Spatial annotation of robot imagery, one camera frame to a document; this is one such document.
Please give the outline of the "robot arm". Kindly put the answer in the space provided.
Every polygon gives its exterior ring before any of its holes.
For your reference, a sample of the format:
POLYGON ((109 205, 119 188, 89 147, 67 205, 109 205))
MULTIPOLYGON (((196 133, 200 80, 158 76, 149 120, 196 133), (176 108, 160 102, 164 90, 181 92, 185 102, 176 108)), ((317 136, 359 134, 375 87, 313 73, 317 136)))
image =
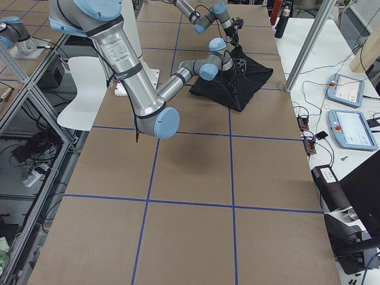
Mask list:
POLYGON ((217 37, 208 44, 207 58, 183 61, 166 84, 153 87, 124 31, 122 1, 49 1, 49 21, 56 31, 97 43, 104 61, 129 96, 138 134, 161 139, 176 134, 180 116, 167 103, 192 77, 212 81, 219 72, 230 80, 236 75, 236 62, 226 41, 217 37))
POLYGON ((229 37, 229 43, 239 46, 238 30, 243 27, 242 18, 232 18, 224 2, 219 2, 211 8, 206 8, 206 14, 200 14, 196 8, 192 7, 187 1, 173 1, 173 5, 193 24, 194 30, 198 34, 203 34, 214 22, 221 24, 223 31, 229 37))

